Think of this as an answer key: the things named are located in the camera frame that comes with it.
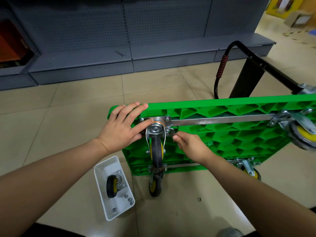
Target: tile floor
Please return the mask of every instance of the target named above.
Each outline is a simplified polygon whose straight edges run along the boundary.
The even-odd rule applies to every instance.
[[[265,59],[297,82],[316,85],[316,50],[282,36],[288,30],[281,19],[263,15],[256,32],[277,41]],[[227,63],[220,98],[229,96],[244,61]],[[208,63],[2,91],[0,175],[95,137],[113,105],[212,99],[218,66]],[[290,91],[265,74],[252,96],[286,94]],[[39,222],[86,236],[215,236],[228,226],[245,234],[254,230],[208,171],[165,175],[164,190],[153,199],[148,177],[132,177],[122,152],[116,155],[134,190],[135,207],[107,222],[90,170]],[[315,168],[315,154],[290,144],[258,170],[265,183],[312,207]]]

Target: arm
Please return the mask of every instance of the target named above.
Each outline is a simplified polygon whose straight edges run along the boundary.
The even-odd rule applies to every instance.
[[[215,155],[198,135],[179,131],[173,140],[214,175],[262,236],[316,236],[312,211]]]
[[[118,106],[97,138],[1,176],[0,236],[24,233],[102,158],[140,139],[153,120],[131,124],[147,108],[139,102]]]

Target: pegboard panel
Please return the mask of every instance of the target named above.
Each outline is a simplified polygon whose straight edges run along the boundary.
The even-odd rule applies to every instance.
[[[131,44],[203,37],[212,0],[123,0]]]
[[[23,30],[23,28],[20,26],[20,24],[18,23],[17,19],[15,18],[14,14],[11,12],[11,10],[6,6],[6,3],[1,3],[0,4],[0,21],[2,20],[6,20],[9,19],[14,26],[17,28],[17,30],[19,31],[19,33],[22,35],[24,41],[26,42],[26,44],[29,46],[29,48],[35,53],[37,54],[37,48],[35,47],[35,45],[33,44],[33,42],[30,40],[29,36],[25,33],[25,31]]]
[[[42,53],[128,44],[121,0],[10,0]]]
[[[269,0],[213,0],[205,36],[254,32]]]

